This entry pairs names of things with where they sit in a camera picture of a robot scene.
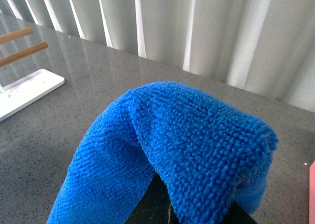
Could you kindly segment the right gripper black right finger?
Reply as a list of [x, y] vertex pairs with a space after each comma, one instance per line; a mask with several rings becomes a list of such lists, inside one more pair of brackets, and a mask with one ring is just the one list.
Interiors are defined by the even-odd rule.
[[224, 216], [224, 224], [257, 224], [257, 222], [235, 201]]

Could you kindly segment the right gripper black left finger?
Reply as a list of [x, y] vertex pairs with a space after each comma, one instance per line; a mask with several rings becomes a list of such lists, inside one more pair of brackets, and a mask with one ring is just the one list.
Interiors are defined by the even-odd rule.
[[175, 213], [165, 183], [155, 174], [126, 224], [174, 224]]

